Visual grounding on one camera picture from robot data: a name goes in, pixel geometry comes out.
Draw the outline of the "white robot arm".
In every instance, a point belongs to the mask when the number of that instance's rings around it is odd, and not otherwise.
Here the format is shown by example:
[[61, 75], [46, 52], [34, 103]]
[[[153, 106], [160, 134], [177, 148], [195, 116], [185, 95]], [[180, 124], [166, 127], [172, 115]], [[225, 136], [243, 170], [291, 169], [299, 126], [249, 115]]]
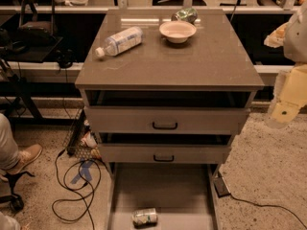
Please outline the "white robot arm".
[[266, 46], [283, 47], [284, 57], [295, 63], [289, 71], [280, 71], [275, 79], [273, 100], [268, 109], [269, 127], [287, 126], [307, 104], [307, 3], [264, 40]]

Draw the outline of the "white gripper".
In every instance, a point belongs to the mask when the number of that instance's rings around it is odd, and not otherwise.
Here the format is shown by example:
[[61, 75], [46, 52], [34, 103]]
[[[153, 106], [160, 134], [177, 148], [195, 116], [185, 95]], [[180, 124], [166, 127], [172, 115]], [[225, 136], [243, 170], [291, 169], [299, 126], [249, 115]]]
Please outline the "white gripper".
[[[284, 23], [269, 34], [264, 44], [278, 48], [283, 45], [285, 30], [288, 23]], [[307, 104], [307, 65], [296, 64], [289, 71], [281, 71], [276, 78], [274, 96], [277, 102], [269, 106], [266, 125], [271, 128], [286, 127]]]

